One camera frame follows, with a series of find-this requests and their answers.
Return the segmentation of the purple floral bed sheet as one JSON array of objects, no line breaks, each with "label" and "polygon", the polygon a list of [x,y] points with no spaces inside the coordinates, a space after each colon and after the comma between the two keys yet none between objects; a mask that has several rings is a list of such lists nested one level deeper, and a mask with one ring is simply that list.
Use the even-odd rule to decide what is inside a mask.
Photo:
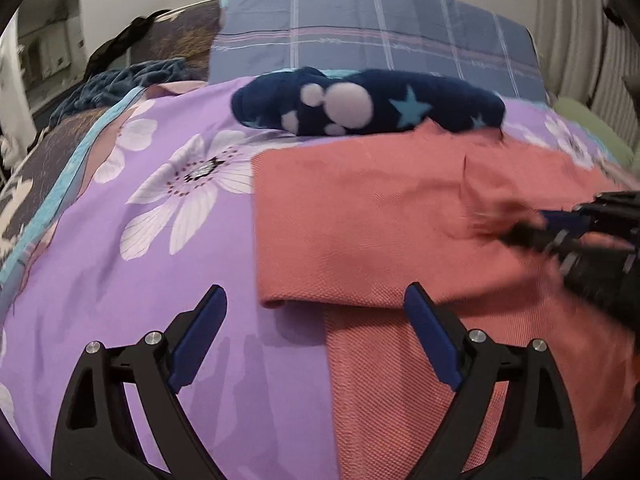
[{"label": "purple floral bed sheet", "polygon": [[403,476],[451,398],[402,314],[257,298],[250,156],[279,135],[239,125],[242,79],[146,96],[122,127],[142,136],[122,173],[91,181],[54,229],[6,318],[1,406],[25,448],[49,467],[58,412],[88,342],[135,344],[192,309],[212,285],[228,312],[180,402],[231,479],[338,479],[334,400],[398,364],[359,430],[395,437],[361,477]]}]

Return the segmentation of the black bag on bed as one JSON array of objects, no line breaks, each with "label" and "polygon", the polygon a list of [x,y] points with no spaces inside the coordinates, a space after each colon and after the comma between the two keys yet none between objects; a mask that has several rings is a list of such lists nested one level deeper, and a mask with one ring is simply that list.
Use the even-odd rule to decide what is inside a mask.
[{"label": "black bag on bed", "polygon": [[168,9],[158,10],[146,18],[138,16],[117,36],[104,42],[92,55],[89,56],[82,81],[86,82],[91,77],[106,72],[108,66],[127,53],[127,51],[139,42],[151,29],[155,19],[168,12]]}]

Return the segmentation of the dark teal knitted blanket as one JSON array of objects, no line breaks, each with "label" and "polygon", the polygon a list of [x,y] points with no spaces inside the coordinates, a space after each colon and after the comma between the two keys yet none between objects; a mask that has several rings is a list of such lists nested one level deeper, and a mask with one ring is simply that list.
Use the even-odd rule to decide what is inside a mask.
[{"label": "dark teal knitted blanket", "polygon": [[113,68],[90,77],[75,89],[51,114],[48,126],[56,127],[66,117],[86,110],[111,107],[134,88],[148,88],[188,80],[192,70],[184,58],[146,61],[125,68]]}]

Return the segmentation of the beige curtain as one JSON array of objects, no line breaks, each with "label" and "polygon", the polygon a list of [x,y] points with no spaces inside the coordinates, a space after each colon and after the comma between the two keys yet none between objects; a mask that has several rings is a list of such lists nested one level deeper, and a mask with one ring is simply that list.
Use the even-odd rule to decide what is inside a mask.
[{"label": "beige curtain", "polygon": [[552,96],[582,103],[635,150],[639,119],[625,79],[639,73],[639,46],[605,15],[609,2],[537,0],[534,39]]}]

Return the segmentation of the navy star pattern fleece garment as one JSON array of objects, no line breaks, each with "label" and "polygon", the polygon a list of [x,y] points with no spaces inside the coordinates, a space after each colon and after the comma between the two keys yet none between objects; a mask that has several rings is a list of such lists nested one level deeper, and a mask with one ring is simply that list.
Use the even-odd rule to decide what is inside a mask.
[{"label": "navy star pattern fleece garment", "polygon": [[312,67],[257,77],[235,92],[231,110],[244,126],[296,136],[405,132],[427,119],[459,133],[499,128],[506,116],[500,96],[461,79],[401,70],[329,77]]}]

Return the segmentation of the blue plaid pillow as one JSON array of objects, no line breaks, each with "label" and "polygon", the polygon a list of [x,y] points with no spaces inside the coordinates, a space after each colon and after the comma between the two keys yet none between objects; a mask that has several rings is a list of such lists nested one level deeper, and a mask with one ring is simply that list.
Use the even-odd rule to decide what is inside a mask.
[{"label": "blue plaid pillow", "polygon": [[459,0],[221,0],[220,8],[212,84],[304,66],[332,75],[380,68],[547,99],[528,30]]}]

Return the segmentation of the dark floral quilt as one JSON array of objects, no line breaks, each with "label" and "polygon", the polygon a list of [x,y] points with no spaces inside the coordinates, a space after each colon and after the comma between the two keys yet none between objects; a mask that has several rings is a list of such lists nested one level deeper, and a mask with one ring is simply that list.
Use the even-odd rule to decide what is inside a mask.
[{"label": "dark floral quilt", "polygon": [[[221,28],[221,6],[205,1],[169,11],[126,53],[128,67],[146,61],[184,58],[192,70],[188,80],[208,78],[209,49]],[[58,176],[89,132],[109,107],[66,117],[50,129],[49,118],[24,162],[12,172],[1,191],[1,260],[17,248],[29,221],[51,191]]]}]

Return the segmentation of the salmon pink knit garment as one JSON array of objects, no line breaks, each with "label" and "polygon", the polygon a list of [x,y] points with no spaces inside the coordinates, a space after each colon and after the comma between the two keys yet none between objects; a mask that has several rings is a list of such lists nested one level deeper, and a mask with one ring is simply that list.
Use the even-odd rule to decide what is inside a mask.
[{"label": "salmon pink knit garment", "polygon": [[567,292],[556,264],[500,234],[615,183],[495,129],[416,130],[253,159],[257,290],[267,307],[322,307],[338,466],[402,479],[447,411],[402,300],[420,283],[495,341],[547,341],[592,468],[634,409],[634,336]]}]

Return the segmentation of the white wall shelf unit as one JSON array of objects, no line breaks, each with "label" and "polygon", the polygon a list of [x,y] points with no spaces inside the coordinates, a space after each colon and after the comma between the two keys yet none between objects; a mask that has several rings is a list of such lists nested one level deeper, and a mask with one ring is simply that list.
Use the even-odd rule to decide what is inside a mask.
[{"label": "white wall shelf unit", "polygon": [[23,86],[35,114],[82,81],[87,55],[79,15],[44,25],[18,38]]}]

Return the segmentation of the green cushion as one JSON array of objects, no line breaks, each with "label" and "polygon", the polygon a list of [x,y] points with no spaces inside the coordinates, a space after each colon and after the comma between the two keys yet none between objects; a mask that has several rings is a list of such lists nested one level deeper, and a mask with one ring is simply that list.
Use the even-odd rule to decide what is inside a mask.
[{"label": "green cushion", "polygon": [[615,159],[625,169],[630,169],[634,163],[634,153],[620,136],[599,116],[582,103],[571,98],[557,98],[553,109],[571,122],[581,125],[588,130],[611,152]]}]

